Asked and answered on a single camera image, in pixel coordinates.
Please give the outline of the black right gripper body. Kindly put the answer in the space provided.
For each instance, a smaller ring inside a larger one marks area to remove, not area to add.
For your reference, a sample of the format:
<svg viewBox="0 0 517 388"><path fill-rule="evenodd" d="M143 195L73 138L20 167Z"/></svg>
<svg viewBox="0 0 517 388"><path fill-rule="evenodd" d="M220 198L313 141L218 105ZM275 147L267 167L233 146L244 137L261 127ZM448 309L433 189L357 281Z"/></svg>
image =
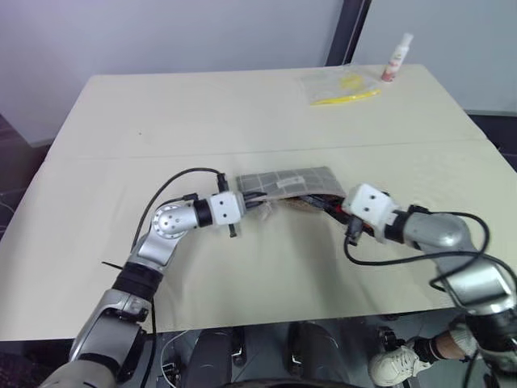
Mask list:
<svg viewBox="0 0 517 388"><path fill-rule="evenodd" d="M343 201L337 206L337 215L338 221L346 227L344 245L357 246L361 234L364 232L363 220L345 210Z"/></svg>

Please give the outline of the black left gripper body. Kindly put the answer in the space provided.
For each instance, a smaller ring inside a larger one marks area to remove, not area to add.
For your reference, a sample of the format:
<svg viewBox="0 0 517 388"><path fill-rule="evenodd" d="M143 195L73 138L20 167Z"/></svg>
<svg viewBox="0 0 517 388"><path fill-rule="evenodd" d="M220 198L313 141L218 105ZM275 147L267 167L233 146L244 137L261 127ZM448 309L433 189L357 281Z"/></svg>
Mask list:
<svg viewBox="0 0 517 388"><path fill-rule="evenodd" d="M229 210L227 211L227 224L229 227L230 238L237 236L236 224L246 215L252 205L251 200L247 200L242 192L229 193Z"/></svg>

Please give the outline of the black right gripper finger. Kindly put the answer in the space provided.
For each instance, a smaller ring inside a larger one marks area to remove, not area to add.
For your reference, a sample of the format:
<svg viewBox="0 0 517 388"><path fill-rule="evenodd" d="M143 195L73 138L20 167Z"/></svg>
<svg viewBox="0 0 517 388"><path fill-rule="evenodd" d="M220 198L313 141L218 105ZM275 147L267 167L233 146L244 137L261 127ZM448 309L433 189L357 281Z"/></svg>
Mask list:
<svg viewBox="0 0 517 388"><path fill-rule="evenodd" d="M323 211L328 214L330 217L332 217L335 221L340 223L341 225L347 225L348 224L348 214L343 212L339 209L323 209Z"/></svg>
<svg viewBox="0 0 517 388"><path fill-rule="evenodd" d="M305 202L314 207L339 207L343 202L343 198L341 196L334 195L313 194L305 196Z"/></svg>

